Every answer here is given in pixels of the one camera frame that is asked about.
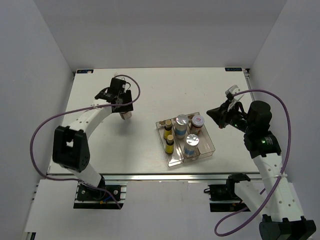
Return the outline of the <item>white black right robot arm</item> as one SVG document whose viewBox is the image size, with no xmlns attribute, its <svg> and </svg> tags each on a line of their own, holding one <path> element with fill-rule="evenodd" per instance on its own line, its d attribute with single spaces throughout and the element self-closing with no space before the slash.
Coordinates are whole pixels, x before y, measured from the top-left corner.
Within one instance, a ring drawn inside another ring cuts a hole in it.
<svg viewBox="0 0 320 240">
<path fill-rule="evenodd" d="M 281 148 L 269 130 L 271 107 L 264 101 L 253 101 L 245 112 L 240 102 L 226 100 L 207 115 L 219 126 L 230 125 L 244 133 L 244 145 L 256 165 L 264 185 L 263 197 L 244 173 L 232 174 L 225 187 L 226 195 L 240 198 L 260 218 L 259 233 L 263 240 L 307 240 L 316 231 L 313 220 L 304 217 L 283 171 Z"/>
</svg>

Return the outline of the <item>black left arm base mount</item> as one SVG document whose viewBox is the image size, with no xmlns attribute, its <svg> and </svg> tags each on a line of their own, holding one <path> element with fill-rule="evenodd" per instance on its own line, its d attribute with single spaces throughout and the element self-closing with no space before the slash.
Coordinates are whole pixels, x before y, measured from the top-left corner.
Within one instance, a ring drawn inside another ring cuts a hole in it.
<svg viewBox="0 0 320 240">
<path fill-rule="evenodd" d="M 106 182 L 105 189 L 109 193 L 78 184 L 73 208 L 83 210 L 120 210 L 126 199 L 127 184 Z"/>
</svg>

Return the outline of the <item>brown spice jar white lid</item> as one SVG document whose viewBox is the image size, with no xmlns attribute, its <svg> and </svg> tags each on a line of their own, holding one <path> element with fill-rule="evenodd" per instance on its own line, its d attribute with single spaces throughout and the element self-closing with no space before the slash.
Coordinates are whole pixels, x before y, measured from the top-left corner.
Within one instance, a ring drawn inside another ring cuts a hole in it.
<svg viewBox="0 0 320 240">
<path fill-rule="evenodd" d="M 203 125 L 205 123 L 205 119 L 201 115 L 194 115 L 191 119 L 190 132 L 192 134 L 199 134 Z"/>
</svg>

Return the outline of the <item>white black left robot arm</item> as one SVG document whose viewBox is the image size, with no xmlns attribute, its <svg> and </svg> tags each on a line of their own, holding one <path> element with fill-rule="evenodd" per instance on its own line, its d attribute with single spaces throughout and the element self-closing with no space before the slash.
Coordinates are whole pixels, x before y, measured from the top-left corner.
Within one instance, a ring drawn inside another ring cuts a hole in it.
<svg viewBox="0 0 320 240">
<path fill-rule="evenodd" d="M 54 131 L 52 160 L 73 173 L 82 184 L 89 186 L 88 193 L 99 200 L 105 196 L 105 180 L 90 164 L 89 137 L 109 115 L 118 113 L 123 120 L 131 118 L 132 92 L 124 75 L 111 79 L 110 86 L 95 97 L 92 107 L 67 126 Z"/>
</svg>

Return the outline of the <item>yellow label sauce bottle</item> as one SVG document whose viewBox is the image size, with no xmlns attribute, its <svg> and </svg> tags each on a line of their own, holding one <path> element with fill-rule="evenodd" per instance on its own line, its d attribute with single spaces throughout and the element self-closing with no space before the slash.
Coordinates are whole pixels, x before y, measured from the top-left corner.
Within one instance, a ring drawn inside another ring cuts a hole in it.
<svg viewBox="0 0 320 240">
<path fill-rule="evenodd" d="M 172 134 L 172 121 L 167 119 L 164 124 L 163 138 L 166 140 Z"/>
</svg>

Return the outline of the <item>blue label sesame shaker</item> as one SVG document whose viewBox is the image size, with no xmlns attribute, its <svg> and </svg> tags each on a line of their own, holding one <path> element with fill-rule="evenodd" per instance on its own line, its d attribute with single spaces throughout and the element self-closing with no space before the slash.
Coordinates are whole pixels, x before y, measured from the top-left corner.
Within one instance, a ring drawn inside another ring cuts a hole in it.
<svg viewBox="0 0 320 240">
<path fill-rule="evenodd" d="M 183 139 L 187 132 L 189 119 L 186 115 L 180 114 L 175 118 L 175 135 L 178 139 Z"/>
<path fill-rule="evenodd" d="M 196 134 L 189 134 L 185 141 L 183 146 L 183 156 L 185 158 L 191 158 L 195 155 L 196 149 L 198 148 L 198 145 L 200 143 L 200 139 Z"/>
</svg>

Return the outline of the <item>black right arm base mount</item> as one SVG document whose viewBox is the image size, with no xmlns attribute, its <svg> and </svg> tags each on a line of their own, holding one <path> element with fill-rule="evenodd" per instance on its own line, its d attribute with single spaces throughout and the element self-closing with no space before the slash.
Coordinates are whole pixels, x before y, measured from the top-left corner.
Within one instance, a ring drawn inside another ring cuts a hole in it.
<svg viewBox="0 0 320 240">
<path fill-rule="evenodd" d="M 225 184 L 211 184 L 203 190 L 209 196 L 211 213 L 234 213 L 240 210 L 249 212 L 250 209 L 238 196 L 228 193 Z"/>
</svg>

